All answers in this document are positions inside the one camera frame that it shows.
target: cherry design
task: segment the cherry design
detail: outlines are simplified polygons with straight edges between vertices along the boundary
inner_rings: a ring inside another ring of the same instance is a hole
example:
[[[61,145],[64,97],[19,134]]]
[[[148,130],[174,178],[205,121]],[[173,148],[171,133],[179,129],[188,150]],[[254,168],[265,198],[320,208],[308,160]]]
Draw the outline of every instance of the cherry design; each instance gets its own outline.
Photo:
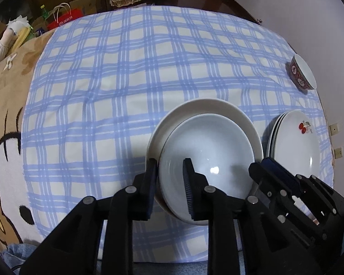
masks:
[[[302,134],[305,134],[307,131],[312,133],[311,124],[309,122],[303,121],[299,124],[298,128],[301,130]]]

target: bag handle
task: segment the bag handle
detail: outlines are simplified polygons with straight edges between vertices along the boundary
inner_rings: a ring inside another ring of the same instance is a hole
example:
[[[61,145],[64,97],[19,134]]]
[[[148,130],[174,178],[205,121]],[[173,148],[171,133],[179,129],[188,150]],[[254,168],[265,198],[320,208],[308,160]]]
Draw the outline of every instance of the bag handle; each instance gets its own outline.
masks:
[[[70,7],[70,5],[69,5],[68,3],[61,3],[61,4],[59,4],[58,6],[55,6],[55,7],[53,8],[53,9],[54,9],[53,18],[55,19],[55,21],[56,21],[57,23],[59,23],[59,10],[60,10],[60,7],[65,8],[66,11],[67,11],[66,13],[69,13],[69,11],[67,10],[67,8],[66,8],[65,6],[63,6],[64,4],[67,5],[67,6],[69,7],[69,9],[70,9],[70,15],[72,15],[72,8]],[[56,7],[57,7],[57,9],[58,9],[57,18],[55,17]]]

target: electrical socket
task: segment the electrical socket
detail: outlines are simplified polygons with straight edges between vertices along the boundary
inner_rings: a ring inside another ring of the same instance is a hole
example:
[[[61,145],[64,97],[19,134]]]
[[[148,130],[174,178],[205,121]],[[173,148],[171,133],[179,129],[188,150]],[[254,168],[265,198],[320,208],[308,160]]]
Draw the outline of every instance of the electrical socket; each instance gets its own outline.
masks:
[[[329,126],[330,128],[330,135],[333,136],[333,135],[336,135],[339,133],[339,125],[338,123],[334,123],[332,125]]]
[[[334,149],[334,157],[335,159],[343,157],[343,147]]]

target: blue cloth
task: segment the blue cloth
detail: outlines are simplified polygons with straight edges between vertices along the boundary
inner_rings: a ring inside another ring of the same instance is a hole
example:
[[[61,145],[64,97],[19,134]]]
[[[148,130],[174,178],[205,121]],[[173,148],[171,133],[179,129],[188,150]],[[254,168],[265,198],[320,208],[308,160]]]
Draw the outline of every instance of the blue cloth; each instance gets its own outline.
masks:
[[[264,149],[274,118],[303,111],[319,138],[317,176],[332,186],[324,112],[316,91],[304,94],[288,77],[293,55],[274,32],[198,9],[127,8],[57,28],[37,62],[22,122],[25,180],[41,235],[83,197],[112,196],[130,185],[144,172],[159,121],[197,97],[237,105]],[[204,261],[208,228],[155,203],[151,220],[134,223],[133,244],[135,261]]]
[[[8,249],[1,253],[1,257],[10,268],[13,268],[23,264],[36,248],[30,244],[10,244]],[[14,273],[18,275],[19,269],[15,270]]]
[[[30,244],[10,244],[7,250],[1,253],[1,257],[6,264],[13,268],[23,264],[26,259],[34,252],[36,246]],[[135,263],[135,275],[205,275],[208,263],[182,263],[182,264],[153,264],[153,263]],[[100,274],[101,262],[98,261],[97,274]]]

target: green bottle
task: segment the green bottle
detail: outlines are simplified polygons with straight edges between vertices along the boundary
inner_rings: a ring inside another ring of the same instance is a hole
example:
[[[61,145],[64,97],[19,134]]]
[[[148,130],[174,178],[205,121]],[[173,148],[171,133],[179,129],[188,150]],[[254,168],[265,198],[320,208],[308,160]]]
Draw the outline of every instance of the green bottle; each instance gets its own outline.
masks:
[[[48,14],[48,11],[46,10],[45,5],[42,5],[42,6],[41,6],[41,12],[42,12],[42,17],[43,17],[43,19],[44,19],[44,20],[48,19],[48,17],[49,17],[50,15]]]

